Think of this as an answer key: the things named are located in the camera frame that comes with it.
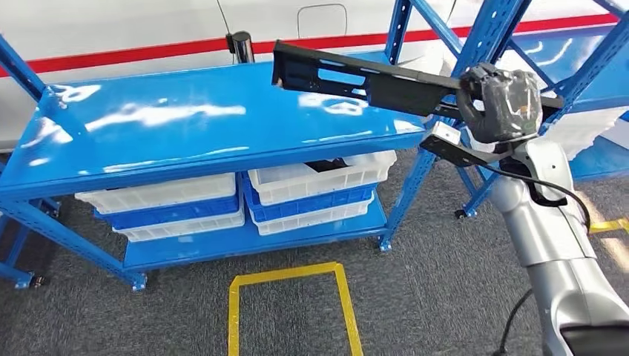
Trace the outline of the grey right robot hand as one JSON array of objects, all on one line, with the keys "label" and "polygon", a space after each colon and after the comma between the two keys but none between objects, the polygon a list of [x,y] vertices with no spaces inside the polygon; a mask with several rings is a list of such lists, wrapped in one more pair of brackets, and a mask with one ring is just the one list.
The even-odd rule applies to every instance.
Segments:
[{"label": "grey right robot hand", "polygon": [[461,75],[460,85],[456,103],[476,141],[509,142],[537,134],[543,111],[533,73],[480,63]]}]

